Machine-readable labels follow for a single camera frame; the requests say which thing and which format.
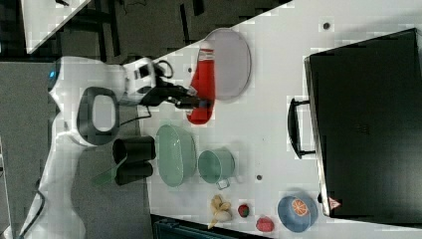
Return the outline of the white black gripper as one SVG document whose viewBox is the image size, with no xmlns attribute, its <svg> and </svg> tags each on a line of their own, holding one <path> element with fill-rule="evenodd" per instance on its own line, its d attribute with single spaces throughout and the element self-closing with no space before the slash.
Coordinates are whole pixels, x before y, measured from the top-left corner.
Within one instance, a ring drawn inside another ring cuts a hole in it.
<svg viewBox="0 0 422 239">
<path fill-rule="evenodd" d="M 208 109 L 212 102 L 197 98 L 197 91 L 163 80 L 164 69 L 149 58 L 141 58 L 123 65 L 125 69 L 125 90 L 122 103 L 125 106 L 157 107 L 168 101 L 178 109 Z"/>
</svg>

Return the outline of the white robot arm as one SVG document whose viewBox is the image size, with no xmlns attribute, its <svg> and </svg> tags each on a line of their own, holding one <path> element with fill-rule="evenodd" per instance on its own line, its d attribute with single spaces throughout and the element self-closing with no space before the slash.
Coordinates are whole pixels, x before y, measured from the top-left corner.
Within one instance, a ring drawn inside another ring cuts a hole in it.
<svg viewBox="0 0 422 239">
<path fill-rule="evenodd" d="M 116 138 L 123 125 L 121 106 L 149 109 L 163 102 L 182 110 L 211 106 L 209 97 L 168 79 L 161 64 L 146 57 L 124 65 L 74 56 L 56 61 L 48 93 L 59 113 L 36 196 L 16 239 L 85 239 L 86 227 L 71 199 L 77 162 L 86 149 Z"/>
</svg>

